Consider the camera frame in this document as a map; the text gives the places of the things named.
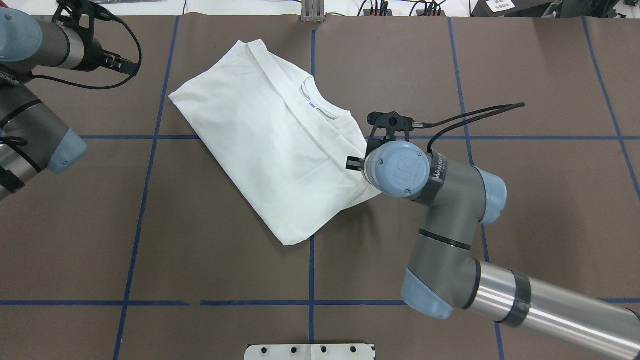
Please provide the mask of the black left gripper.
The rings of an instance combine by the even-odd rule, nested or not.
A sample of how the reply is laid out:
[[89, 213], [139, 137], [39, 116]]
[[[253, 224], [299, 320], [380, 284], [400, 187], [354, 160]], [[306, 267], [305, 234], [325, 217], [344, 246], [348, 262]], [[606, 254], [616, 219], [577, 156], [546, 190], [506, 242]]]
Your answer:
[[82, 71], [92, 72], [98, 68], [105, 68], [122, 75], [136, 76], [141, 64], [119, 57], [111, 51], [104, 50], [99, 42], [84, 44]]

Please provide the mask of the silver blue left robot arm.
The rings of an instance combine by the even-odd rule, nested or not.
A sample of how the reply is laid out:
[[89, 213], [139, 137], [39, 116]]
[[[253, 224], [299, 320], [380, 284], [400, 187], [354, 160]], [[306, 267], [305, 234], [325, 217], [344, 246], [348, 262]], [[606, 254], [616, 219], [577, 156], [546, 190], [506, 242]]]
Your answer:
[[90, 91], [92, 86], [52, 76], [36, 75], [36, 68], [75, 72], [109, 69], [130, 82], [142, 65], [142, 47], [133, 36], [136, 62], [105, 50], [95, 37], [97, 21], [125, 22], [90, 0], [58, 0], [51, 21], [36, 19], [21, 10], [2, 7], [0, 13], [0, 198], [18, 193], [32, 178], [47, 170], [59, 174], [73, 166], [88, 150], [87, 144], [28, 83], [48, 80]]

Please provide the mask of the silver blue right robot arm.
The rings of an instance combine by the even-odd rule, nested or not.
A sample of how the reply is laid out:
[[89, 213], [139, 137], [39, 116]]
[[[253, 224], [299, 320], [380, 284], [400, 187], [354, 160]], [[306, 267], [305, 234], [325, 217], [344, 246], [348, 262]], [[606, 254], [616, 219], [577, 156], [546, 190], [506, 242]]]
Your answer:
[[466, 310], [603, 357], [639, 358], [639, 313], [475, 258], [482, 225], [505, 209], [502, 178], [407, 141], [375, 139], [346, 168], [375, 189], [426, 207], [401, 289], [404, 303], [446, 320]]

